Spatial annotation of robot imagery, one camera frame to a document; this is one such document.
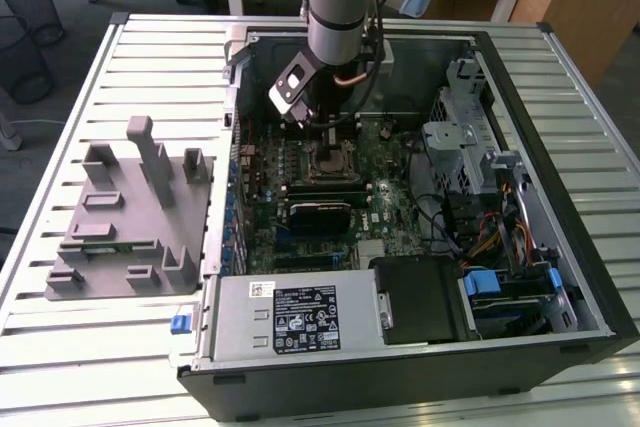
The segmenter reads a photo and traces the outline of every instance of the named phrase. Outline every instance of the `black plastic cover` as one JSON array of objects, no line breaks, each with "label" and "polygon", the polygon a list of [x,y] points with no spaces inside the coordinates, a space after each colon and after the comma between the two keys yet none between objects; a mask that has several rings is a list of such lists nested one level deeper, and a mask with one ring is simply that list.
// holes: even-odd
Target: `black plastic cover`
[{"label": "black plastic cover", "polygon": [[448,257],[397,256],[371,261],[378,292],[391,304],[387,345],[475,340],[468,328],[454,261]]}]

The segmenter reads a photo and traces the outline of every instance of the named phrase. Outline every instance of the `sticker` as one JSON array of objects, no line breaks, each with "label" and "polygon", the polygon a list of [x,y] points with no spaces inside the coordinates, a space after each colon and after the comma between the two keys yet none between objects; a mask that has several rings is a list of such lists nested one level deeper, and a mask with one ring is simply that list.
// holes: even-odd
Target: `sticker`
[{"label": "sticker", "polygon": [[249,297],[273,297],[275,282],[251,282],[249,284]]},{"label": "sticker", "polygon": [[273,350],[276,354],[340,348],[335,285],[277,289],[272,294]]}]

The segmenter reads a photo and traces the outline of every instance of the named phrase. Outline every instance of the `aluminum extrusion table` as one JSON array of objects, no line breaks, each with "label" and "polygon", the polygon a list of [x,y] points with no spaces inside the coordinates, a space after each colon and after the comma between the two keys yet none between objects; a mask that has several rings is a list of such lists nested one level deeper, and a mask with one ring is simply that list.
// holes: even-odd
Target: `aluminum extrusion table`
[{"label": "aluminum extrusion table", "polygon": [[[109,26],[0,274],[3,427],[216,425],[184,391],[167,360],[169,321],[179,308],[196,304],[200,292],[55,303],[43,292],[85,180],[78,162],[90,140],[110,141],[117,155],[137,155],[125,141],[127,120],[150,115],[153,135],[169,155],[200,147],[205,155],[216,155],[216,162],[226,162],[231,131],[223,119],[233,111],[236,92],[222,75],[224,43],[234,24],[249,21],[276,28],[301,25],[287,18],[131,15]],[[449,31],[473,27],[491,35],[640,326],[640,165],[555,36],[530,25],[419,25]],[[213,190],[224,187],[214,182]],[[217,215],[217,208],[212,205],[209,214]],[[409,426],[445,420],[483,426],[637,425],[639,392],[640,343],[599,364],[571,368],[524,394],[260,425]]]}]

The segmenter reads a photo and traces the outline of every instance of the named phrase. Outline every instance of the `screw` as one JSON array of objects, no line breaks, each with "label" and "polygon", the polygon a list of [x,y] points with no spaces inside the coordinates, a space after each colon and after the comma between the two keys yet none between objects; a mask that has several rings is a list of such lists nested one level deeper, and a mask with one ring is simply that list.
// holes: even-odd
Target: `screw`
[{"label": "screw", "polygon": [[386,313],[382,313],[380,314],[380,322],[382,323],[382,328],[383,329],[388,329],[389,328],[389,315]]}]

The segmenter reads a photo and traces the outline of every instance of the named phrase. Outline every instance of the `blue latch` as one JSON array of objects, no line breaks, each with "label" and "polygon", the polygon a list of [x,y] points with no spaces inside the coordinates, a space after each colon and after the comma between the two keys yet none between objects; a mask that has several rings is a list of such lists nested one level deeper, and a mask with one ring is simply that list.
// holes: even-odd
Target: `blue latch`
[{"label": "blue latch", "polygon": [[171,334],[190,334],[191,333],[191,314],[174,315],[171,319]]},{"label": "blue latch", "polygon": [[551,277],[551,283],[553,284],[553,288],[558,290],[562,287],[562,277],[560,277],[560,272],[555,267],[551,267],[549,269],[549,277]]},{"label": "blue latch", "polygon": [[464,278],[464,288],[469,297],[476,294],[497,294],[502,290],[493,270],[473,270]]}]

